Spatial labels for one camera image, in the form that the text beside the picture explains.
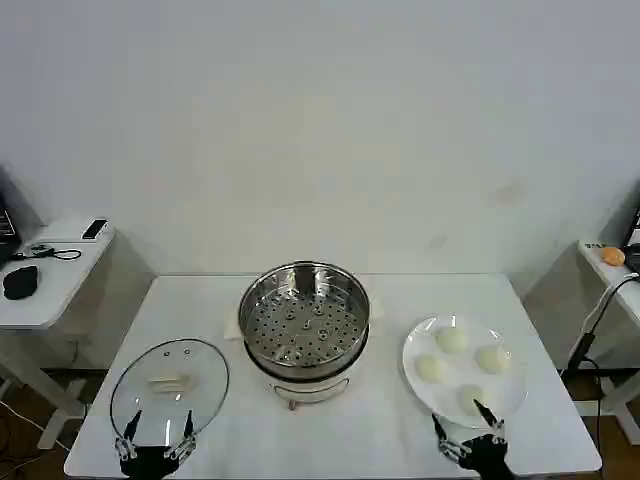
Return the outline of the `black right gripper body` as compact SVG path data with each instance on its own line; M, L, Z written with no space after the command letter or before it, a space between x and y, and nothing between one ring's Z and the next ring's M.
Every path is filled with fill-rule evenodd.
M472 470L484 480L513 480L513 472L506 463L508 443L493 434L485 434L466 440L458 465Z

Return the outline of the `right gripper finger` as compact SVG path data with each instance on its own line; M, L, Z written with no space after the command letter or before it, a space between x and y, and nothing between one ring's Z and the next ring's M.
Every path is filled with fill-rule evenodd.
M505 444L504 438L504 421L499 420L493 412L479 400L473 399L473 403L479 411L481 417L485 420L492 430L493 442L496 444Z
M470 454L471 450L467 446L448 437L435 413L431 414L431 418L437 436L438 449L446 458L464 458Z

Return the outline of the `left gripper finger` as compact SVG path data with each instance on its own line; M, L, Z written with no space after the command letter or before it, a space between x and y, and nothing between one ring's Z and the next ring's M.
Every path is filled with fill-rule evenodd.
M124 433L119 435L115 440L115 449L120 459L131 459L136 456L133 440L141 415L142 410L139 409L134 417L127 423Z
M186 460L196 448L196 435L193 424L193 411L189 410L182 439L174 446L168 448L164 457L170 460Z

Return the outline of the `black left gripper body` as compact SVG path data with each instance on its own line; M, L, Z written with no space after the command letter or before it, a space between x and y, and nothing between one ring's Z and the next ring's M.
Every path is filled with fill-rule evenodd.
M120 469L129 479L160 480L174 472L174 460L165 456L162 446L143 446L134 449L134 456L127 454L120 460Z

